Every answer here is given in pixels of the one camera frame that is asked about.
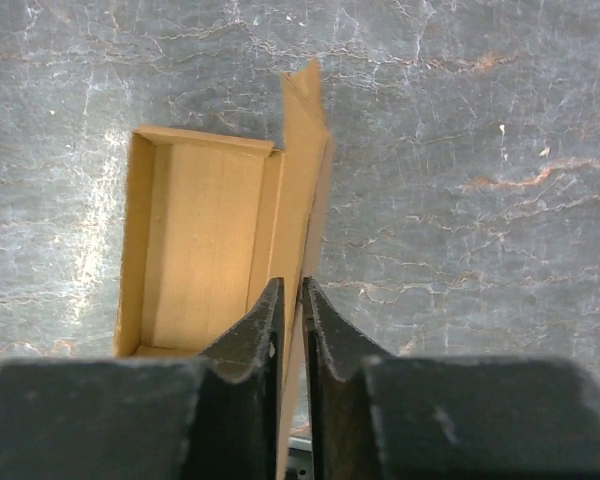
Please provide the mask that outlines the cardboard box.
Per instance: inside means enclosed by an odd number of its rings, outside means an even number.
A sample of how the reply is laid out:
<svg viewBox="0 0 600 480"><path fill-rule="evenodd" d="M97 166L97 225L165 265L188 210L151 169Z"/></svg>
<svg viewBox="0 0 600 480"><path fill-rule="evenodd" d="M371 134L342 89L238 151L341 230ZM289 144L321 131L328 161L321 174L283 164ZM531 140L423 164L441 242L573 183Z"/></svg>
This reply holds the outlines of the cardboard box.
<svg viewBox="0 0 600 480"><path fill-rule="evenodd" d="M300 370L299 296L315 270L333 144L317 61L283 73L284 145L144 126L131 138L114 353L196 365L181 479L280 479Z"/></svg>

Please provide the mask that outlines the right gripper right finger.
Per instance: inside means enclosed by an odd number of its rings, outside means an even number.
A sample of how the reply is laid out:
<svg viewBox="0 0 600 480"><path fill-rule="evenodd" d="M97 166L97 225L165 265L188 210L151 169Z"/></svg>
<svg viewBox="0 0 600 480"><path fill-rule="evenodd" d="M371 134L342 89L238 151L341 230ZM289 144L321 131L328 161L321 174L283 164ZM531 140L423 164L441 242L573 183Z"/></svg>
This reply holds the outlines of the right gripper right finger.
<svg viewBox="0 0 600 480"><path fill-rule="evenodd" d="M302 285L317 479L600 479L600 387L577 363L397 356Z"/></svg>

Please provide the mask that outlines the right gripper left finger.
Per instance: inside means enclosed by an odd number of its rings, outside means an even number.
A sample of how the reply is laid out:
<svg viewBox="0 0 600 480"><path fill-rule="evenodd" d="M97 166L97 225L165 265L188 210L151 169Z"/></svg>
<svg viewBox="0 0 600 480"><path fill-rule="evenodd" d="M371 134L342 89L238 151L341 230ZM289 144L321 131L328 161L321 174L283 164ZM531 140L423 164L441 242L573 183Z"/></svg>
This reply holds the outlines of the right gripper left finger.
<svg viewBox="0 0 600 480"><path fill-rule="evenodd" d="M0 363L0 479L272 479L284 282L201 353Z"/></svg>

